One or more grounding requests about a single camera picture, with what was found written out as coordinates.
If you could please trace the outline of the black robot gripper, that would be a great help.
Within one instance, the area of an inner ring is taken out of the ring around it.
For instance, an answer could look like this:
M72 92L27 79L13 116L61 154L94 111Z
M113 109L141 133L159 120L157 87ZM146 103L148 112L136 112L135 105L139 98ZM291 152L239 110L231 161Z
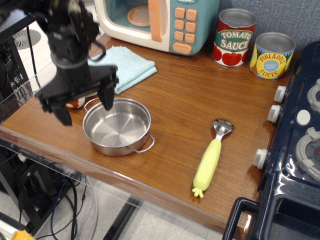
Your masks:
M113 107L115 86L119 82L117 70L115 65L90 66L87 62L70 69L57 67L53 79L40 88L35 98L43 111L53 112L64 126L71 126L66 104L73 100L97 92L106 110Z

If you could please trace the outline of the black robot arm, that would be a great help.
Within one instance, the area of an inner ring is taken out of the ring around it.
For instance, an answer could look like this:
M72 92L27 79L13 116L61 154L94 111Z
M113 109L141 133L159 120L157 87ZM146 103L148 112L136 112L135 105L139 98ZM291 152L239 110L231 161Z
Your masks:
M96 37L99 24L82 0L2 0L0 21L14 10L35 18L46 34L56 74L35 93L44 112L54 113L65 126L72 125L66 104L97 93L106 110L113 107L119 82L115 65L90 66L91 44L104 49Z

